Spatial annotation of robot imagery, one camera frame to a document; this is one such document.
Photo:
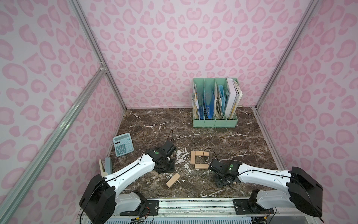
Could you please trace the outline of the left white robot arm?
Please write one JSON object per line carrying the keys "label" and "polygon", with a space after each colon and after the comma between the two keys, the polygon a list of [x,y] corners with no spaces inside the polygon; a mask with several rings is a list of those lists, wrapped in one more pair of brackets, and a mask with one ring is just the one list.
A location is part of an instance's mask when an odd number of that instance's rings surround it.
{"label": "left white robot arm", "polygon": [[93,224],[104,224],[114,214],[156,216],[157,200],[148,200],[137,190],[128,194],[122,191],[153,170],[158,174],[174,172],[175,160],[171,155],[176,149],[172,141],[166,141],[160,147],[146,150],[137,160],[113,174],[92,177],[79,202],[83,214]]}

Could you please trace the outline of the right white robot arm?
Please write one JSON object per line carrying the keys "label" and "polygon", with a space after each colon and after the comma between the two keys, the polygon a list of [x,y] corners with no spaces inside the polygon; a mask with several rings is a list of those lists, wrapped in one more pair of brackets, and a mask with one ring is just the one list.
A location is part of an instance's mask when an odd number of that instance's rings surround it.
{"label": "right white robot arm", "polygon": [[233,183],[254,183],[271,188],[255,189],[249,199],[235,199],[236,214],[273,215],[275,208],[295,208],[312,217],[323,216],[323,187],[299,167],[270,170],[235,161],[224,164],[214,159],[208,169],[214,173],[218,188]]}

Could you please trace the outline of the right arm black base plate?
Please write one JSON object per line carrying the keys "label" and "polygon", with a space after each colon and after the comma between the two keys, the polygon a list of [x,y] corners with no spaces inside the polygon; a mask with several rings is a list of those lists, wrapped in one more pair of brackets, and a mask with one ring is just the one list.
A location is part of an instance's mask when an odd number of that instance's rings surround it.
{"label": "right arm black base plate", "polygon": [[255,199],[233,200],[236,215],[262,215],[269,216],[275,213],[274,209],[265,209],[258,205]]}

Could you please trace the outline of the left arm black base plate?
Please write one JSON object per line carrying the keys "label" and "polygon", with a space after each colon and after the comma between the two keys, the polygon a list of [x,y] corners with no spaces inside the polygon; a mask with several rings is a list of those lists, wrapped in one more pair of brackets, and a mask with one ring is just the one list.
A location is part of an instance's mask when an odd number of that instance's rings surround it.
{"label": "left arm black base plate", "polygon": [[146,200],[142,202],[135,211],[125,211],[120,216],[143,216],[147,213],[158,215],[159,200]]}

